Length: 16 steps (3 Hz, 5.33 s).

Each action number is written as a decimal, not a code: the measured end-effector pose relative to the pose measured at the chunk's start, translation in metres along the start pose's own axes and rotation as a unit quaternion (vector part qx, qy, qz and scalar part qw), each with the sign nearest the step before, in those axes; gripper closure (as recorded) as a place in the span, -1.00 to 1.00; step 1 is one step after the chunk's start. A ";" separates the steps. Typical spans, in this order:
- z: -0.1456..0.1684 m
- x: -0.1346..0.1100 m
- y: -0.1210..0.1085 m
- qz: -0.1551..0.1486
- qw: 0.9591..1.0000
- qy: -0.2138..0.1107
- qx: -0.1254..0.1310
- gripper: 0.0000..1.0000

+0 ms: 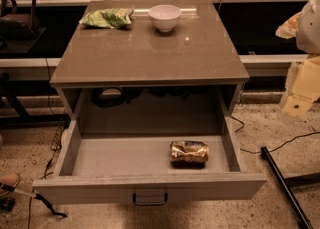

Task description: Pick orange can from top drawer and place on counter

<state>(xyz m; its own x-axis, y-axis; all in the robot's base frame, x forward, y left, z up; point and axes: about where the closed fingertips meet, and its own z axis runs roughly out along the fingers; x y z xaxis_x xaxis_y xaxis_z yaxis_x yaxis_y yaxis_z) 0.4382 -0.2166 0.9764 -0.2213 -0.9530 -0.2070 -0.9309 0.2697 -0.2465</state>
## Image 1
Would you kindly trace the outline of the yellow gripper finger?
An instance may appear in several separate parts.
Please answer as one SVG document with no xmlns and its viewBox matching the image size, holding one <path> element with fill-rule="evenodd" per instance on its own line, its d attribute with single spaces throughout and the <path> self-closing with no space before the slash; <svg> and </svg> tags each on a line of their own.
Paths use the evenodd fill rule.
<svg viewBox="0 0 320 229">
<path fill-rule="evenodd" d="M 320 57 L 292 63 L 285 88 L 281 99 L 283 113 L 292 117 L 303 116 L 320 98 Z"/>
<path fill-rule="evenodd" d="M 291 16 L 287 21 L 277 28 L 275 35 L 283 39 L 294 38 L 297 35 L 298 20 L 300 15 L 301 13 L 298 12 Z"/>
</svg>

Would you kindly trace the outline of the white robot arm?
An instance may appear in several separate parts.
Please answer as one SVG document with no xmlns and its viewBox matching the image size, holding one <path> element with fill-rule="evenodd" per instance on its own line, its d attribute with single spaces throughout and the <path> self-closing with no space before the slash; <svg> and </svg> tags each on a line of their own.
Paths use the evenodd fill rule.
<svg viewBox="0 0 320 229">
<path fill-rule="evenodd" d="M 301 117 L 320 98 L 320 0 L 309 0 L 301 12 L 278 27 L 276 36 L 295 37 L 297 48 L 308 54 L 303 62 L 291 64 L 280 101 L 284 114 Z"/>
</svg>

